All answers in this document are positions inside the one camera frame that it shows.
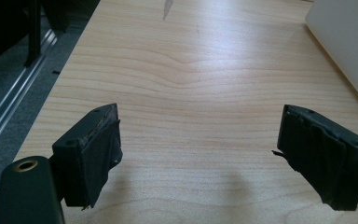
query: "black mechanism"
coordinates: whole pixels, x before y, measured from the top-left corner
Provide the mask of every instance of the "black mechanism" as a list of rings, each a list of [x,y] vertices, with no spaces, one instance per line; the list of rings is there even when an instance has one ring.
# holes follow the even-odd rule
[[[64,3],[60,0],[29,0],[29,38],[28,38],[28,57],[25,62],[29,67],[41,53],[41,28],[40,11],[44,9],[48,18],[48,23],[54,31],[65,32],[69,25],[64,11]]]
[[[90,111],[53,145],[50,159],[15,161],[1,175],[0,223],[64,223],[60,201],[93,207],[121,162],[117,105]]]
[[[285,105],[275,155],[284,157],[334,210],[358,204],[358,135],[330,119]]]

